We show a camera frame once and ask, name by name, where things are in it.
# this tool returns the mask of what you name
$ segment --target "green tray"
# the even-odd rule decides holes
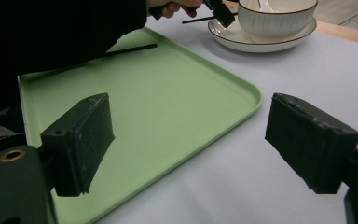
[[[52,191],[60,223],[97,220],[260,107],[257,87],[147,28],[123,36],[115,48],[150,43],[158,47],[21,77],[27,137],[35,147],[39,134],[78,101],[109,94],[116,139],[89,194],[61,198]]]

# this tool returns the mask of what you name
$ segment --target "hand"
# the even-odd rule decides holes
[[[149,9],[151,7],[164,6],[162,9],[162,16],[171,18],[173,14],[182,8],[189,17],[196,17],[197,12],[188,11],[187,7],[200,7],[202,0],[146,0],[147,15],[150,16]]]

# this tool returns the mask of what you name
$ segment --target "black sleeve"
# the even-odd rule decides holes
[[[145,0],[0,0],[0,75],[83,63],[145,22]]]

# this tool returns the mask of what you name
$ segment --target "chopstick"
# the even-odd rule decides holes
[[[119,50],[115,50],[115,51],[111,51],[111,52],[106,52],[104,55],[100,56],[100,58],[105,58],[105,57],[109,57],[109,56],[113,56],[113,55],[117,55],[117,54],[121,54],[121,53],[129,53],[129,52],[143,50],[143,49],[154,49],[156,47],[157,47],[157,44],[149,44],[149,45],[143,45],[140,47],[134,47],[134,48],[129,48],[129,49],[119,49]]]
[[[234,12],[232,13],[234,16],[238,15],[238,12]],[[191,22],[197,22],[197,21],[209,21],[209,20],[213,20],[216,19],[215,16],[212,17],[205,17],[205,18],[200,18],[200,19],[195,19],[195,20],[190,20],[190,21],[182,21],[182,24],[187,24],[187,23],[191,23]]]

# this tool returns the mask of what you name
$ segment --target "white table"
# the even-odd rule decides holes
[[[206,7],[198,12],[211,16]],[[358,43],[315,32],[292,49],[246,53],[217,43],[207,21],[181,24],[186,20],[181,12],[170,20],[149,18],[146,26],[253,82],[265,101],[242,125],[98,223],[345,223],[348,188],[315,194],[264,136],[274,92],[304,99],[358,131]]]

